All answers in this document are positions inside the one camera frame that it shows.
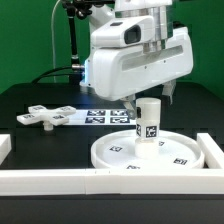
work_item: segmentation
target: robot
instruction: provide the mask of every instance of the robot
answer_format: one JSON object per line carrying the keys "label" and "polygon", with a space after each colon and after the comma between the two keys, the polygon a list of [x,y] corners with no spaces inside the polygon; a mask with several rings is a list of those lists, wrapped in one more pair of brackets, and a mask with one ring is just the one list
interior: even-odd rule
{"label": "robot", "polygon": [[92,7],[91,53],[82,88],[106,100],[123,100],[135,119],[135,94],[163,84],[170,97],[175,80],[193,68],[186,27],[173,29],[172,0],[119,0],[114,11]]}

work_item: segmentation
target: white cross-shaped block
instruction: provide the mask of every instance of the white cross-shaped block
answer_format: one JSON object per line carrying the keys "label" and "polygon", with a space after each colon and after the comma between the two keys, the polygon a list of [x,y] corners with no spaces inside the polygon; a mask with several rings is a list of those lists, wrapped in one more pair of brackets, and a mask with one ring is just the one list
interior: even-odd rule
{"label": "white cross-shaped block", "polygon": [[53,125],[58,126],[69,122],[67,115],[75,114],[76,109],[71,106],[60,107],[54,110],[48,110],[42,105],[28,108],[29,114],[17,116],[17,120],[22,124],[34,124],[44,121],[44,130],[53,130]]}

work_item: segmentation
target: green background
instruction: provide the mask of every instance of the green background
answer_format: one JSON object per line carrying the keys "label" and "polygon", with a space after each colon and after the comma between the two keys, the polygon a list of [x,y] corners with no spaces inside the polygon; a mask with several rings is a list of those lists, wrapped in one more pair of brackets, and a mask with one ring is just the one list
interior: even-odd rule
{"label": "green background", "polygon": [[[0,3],[0,93],[52,69],[51,14],[55,3],[56,0]],[[223,8],[223,0],[174,3],[174,19],[188,26],[194,52],[194,69],[181,81],[200,83],[224,99]],[[76,25],[83,62],[89,52],[88,21],[76,21]],[[61,6],[56,12],[55,38],[57,66],[70,65],[68,22]]]}

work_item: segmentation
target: black table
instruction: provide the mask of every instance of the black table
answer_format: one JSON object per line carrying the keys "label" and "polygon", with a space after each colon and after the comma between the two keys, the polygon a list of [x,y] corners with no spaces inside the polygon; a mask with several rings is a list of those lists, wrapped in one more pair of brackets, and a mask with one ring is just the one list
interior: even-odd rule
{"label": "black table", "polygon": [[[138,94],[160,97],[161,87]],[[163,104],[161,129],[196,138],[209,133],[224,149],[224,102],[193,83],[178,83],[173,105]],[[71,105],[77,109],[120,109],[80,93],[69,84],[18,84],[0,95],[0,133],[10,134],[12,151],[0,169],[91,168],[90,148],[99,137],[134,126],[23,126],[27,108]],[[68,195],[0,198],[0,223],[223,223],[223,195]]]}

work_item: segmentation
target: white circular tray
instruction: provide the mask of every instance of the white circular tray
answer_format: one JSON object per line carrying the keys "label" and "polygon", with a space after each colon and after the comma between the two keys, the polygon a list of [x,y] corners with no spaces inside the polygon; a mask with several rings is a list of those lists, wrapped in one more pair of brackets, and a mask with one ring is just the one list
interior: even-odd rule
{"label": "white circular tray", "polygon": [[173,132],[159,132],[159,154],[154,159],[135,156],[136,130],[115,132],[98,139],[91,148],[95,168],[161,169],[202,168],[204,154],[197,142]]}

